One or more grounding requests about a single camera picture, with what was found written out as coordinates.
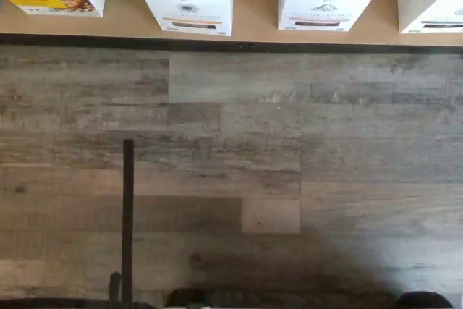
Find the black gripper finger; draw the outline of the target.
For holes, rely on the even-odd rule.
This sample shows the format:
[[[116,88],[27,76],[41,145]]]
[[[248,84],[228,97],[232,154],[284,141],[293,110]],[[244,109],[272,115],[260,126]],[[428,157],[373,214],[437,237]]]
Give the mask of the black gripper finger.
[[[169,294],[169,308],[220,308],[213,292],[198,288],[179,288]]]
[[[405,292],[394,302],[394,308],[398,309],[433,309],[453,308],[452,303],[437,292]]]

